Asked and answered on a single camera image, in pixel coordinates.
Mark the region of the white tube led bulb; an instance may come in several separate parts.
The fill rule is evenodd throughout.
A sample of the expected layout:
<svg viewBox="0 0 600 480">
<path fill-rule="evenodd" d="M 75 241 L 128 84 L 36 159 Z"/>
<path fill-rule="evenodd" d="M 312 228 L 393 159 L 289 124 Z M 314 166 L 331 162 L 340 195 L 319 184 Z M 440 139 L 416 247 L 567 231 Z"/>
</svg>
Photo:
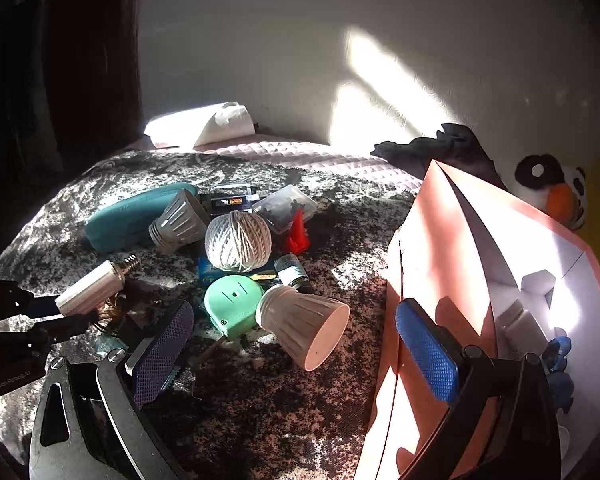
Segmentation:
<svg viewBox="0 0 600 480">
<path fill-rule="evenodd" d="M 63 316 L 84 315 L 121 292 L 126 276 L 140 265 L 140 258 L 129 255 L 122 261 L 106 260 L 60 294 L 55 304 Z"/>
</svg>

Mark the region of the mint green tape measure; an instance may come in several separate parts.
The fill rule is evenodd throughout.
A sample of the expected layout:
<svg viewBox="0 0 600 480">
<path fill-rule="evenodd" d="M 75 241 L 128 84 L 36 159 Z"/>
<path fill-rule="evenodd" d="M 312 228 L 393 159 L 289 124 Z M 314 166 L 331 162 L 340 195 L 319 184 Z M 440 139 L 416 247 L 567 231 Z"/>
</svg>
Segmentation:
<svg viewBox="0 0 600 480">
<path fill-rule="evenodd" d="M 227 340 L 236 340 L 251 330 L 264 291 L 259 283 L 242 275 L 227 275 L 214 281 L 204 294 L 204 308 L 211 323 Z"/>
</svg>

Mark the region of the blue toy figure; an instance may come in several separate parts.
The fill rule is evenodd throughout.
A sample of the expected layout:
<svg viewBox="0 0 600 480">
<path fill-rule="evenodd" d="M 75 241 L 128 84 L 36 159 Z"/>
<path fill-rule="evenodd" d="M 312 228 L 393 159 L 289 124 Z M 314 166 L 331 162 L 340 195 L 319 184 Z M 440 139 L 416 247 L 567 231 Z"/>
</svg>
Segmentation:
<svg viewBox="0 0 600 480">
<path fill-rule="evenodd" d="M 559 335 L 547 343 L 541 354 L 548 388 L 555 411 L 568 414 L 573 404 L 574 382 L 567 373 L 571 339 Z"/>
</svg>

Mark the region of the white pill bottle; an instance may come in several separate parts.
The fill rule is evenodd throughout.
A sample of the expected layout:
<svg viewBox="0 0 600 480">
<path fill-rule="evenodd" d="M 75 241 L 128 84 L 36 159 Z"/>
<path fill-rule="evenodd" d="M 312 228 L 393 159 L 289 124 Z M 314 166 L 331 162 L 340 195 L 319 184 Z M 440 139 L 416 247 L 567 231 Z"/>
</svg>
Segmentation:
<svg viewBox="0 0 600 480">
<path fill-rule="evenodd" d="M 540 356 L 547 346 L 542 327 L 519 299 L 516 299 L 496 318 L 496 324 L 508 352 L 516 358 L 521 358 L 526 353 Z"/>
</svg>

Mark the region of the pink storage box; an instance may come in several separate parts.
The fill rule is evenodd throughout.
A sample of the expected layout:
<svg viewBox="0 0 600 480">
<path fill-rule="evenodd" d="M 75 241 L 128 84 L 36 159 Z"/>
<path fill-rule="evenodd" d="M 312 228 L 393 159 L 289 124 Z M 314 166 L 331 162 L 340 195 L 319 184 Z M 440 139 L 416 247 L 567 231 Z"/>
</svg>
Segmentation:
<svg viewBox="0 0 600 480">
<path fill-rule="evenodd" d="M 386 320 L 376 396 L 356 476 L 395 479 L 445 412 L 396 331 L 396 306 L 416 299 L 462 344 L 500 356 L 496 321 L 515 301 L 545 336 L 566 335 L 574 402 L 562 474 L 600 446 L 600 265 L 576 234 L 496 186 L 433 162 L 388 252 Z"/>
</svg>

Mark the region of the blue card package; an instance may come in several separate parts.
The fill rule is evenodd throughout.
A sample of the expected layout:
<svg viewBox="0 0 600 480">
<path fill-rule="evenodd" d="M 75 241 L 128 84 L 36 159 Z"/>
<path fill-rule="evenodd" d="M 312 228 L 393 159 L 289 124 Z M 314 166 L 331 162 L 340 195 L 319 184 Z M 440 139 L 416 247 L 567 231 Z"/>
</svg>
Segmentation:
<svg viewBox="0 0 600 480">
<path fill-rule="evenodd" d="M 272 258 L 269 258 L 264 266 L 250 271 L 224 271 L 212 266 L 206 256 L 197 259 L 197 280 L 202 288 L 208 288 L 213 282 L 230 275 L 246 276 L 256 282 L 272 281 L 277 278 Z"/>
</svg>

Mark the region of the teal glasses case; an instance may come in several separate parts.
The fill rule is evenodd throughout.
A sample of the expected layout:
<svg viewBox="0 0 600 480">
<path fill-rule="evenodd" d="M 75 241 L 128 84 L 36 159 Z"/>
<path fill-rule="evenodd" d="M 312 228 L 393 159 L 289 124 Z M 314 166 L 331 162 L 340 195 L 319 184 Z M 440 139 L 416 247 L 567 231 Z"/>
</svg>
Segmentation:
<svg viewBox="0 0 600 480">
<path fill-rule="evenodd" d="M 141 192 L 95 212 L 84 226 L 87 244 L 99 254 L 137 247 L 151 247 L 151 222 L 160 217 L 181 190 L 198 196 L 198 188 L 188 182 L 175 182 Z"/>
</svg>

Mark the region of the white ribbed lamp shade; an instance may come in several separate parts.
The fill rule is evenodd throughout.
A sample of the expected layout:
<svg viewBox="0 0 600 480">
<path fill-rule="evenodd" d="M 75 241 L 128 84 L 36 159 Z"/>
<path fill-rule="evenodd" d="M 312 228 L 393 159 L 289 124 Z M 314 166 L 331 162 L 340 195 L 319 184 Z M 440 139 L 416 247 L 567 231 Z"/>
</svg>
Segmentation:
<svg viewBox="0 0 600 480">
<path fill-rule="evenodd" d="M 287 285 L 270 288 L 256 311 L 257 323 L 272 333 L 288 356 L 307 372 L 319 368 L 336 349 L 349 316 L 347 304 L 302 294 Z"/>
</svg>

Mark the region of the small labelled can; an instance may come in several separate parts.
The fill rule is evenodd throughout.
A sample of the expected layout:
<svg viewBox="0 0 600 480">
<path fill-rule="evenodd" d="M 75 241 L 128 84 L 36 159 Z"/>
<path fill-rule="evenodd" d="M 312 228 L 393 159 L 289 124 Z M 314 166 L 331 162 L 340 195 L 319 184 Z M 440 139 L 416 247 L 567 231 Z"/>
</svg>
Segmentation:
<svg viewBox="0 0 600 480">
<path fill-rule="evenodd" d="M 313 294 L 314 289 L 306 270 L 294 254 L 287 254 L 274 261 L 274 268 L 283 285 L 297 289 L 302 294 Z"/>
</svg>

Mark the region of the red plastic cone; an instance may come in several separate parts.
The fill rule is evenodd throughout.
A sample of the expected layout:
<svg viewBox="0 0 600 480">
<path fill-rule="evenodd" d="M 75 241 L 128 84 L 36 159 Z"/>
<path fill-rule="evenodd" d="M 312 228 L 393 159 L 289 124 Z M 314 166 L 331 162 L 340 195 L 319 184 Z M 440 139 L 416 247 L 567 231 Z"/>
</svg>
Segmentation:
<svg viewBox="0 0 600 480">
<path fill-rule="evenodd" d="M 291 227 L 283 239 L 283 248 L 285 252 L 290 252 L 293 255 L 300 255 L 310 247 L 309 234 L 304 226 L 303 212 L 297 210 L 294 214 L 294 220 L 291 222 Z"/>
</svg>

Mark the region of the black battery pack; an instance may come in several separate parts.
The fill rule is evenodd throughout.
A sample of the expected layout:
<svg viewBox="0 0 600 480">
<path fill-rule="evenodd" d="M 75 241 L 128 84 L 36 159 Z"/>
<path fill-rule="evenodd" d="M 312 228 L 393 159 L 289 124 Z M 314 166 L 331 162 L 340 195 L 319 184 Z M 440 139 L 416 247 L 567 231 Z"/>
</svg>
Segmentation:
<svg viewBox="0 0 600 480">
<path fill-rule="evenodd" d="M 227 183 L 201 194 L 200 199 L 208 214 L 217 217 L 235 210 L 251 212 L 260 200 L 260 194 L 250 184 Z"/>
</svg>

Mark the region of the clear screw box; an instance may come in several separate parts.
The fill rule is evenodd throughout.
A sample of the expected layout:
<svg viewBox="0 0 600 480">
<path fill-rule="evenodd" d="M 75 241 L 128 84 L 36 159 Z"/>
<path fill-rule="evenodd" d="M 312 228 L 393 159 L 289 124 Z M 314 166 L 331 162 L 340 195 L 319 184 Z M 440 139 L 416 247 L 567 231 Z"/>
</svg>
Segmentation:
<svg viewBox="0 0 600 480">
<path fill-rule="evenodd" d="M 280 188 L 252 206 L 252 212 L 260 216 L 276 235 L 290 230 L 298 211 L 302 213 L 302 219 L 308 221 L 317 211 L 317 202 L 292 184 Z"/>
</svg>

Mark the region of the panda plush toy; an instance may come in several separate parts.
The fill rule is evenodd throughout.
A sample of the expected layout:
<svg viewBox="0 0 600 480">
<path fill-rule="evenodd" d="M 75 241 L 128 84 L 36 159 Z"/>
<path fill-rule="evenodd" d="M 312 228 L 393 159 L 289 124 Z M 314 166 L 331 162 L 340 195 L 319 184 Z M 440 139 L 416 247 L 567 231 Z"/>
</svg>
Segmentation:
<svg viewBox="0 0 600 480">
<path fill-rule="evenodd" d="M 564 166 L 551 154 L 529 155 L 518 162 L 512 192 L 571 231 L 588 213 L 585 172 Z"/>
</svg>

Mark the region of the black cloth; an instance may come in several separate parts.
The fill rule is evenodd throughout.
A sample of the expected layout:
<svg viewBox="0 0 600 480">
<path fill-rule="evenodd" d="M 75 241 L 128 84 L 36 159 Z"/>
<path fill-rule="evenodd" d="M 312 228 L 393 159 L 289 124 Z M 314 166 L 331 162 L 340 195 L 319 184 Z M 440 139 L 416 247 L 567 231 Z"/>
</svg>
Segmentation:
<svg viewBox="0 0 600 480">
<path fill-rule="evenodd" d="M 447 122 L 441 125 L 434 138 L 420 136 L 407 144 L 384 141 L 376 144 L 370 154 L 420 180 L 425 177 L 430 162 L 436 160 L 506 191 L 494 161 L 486 154 L 471 128 L 465 125 Z"/>
</svg>

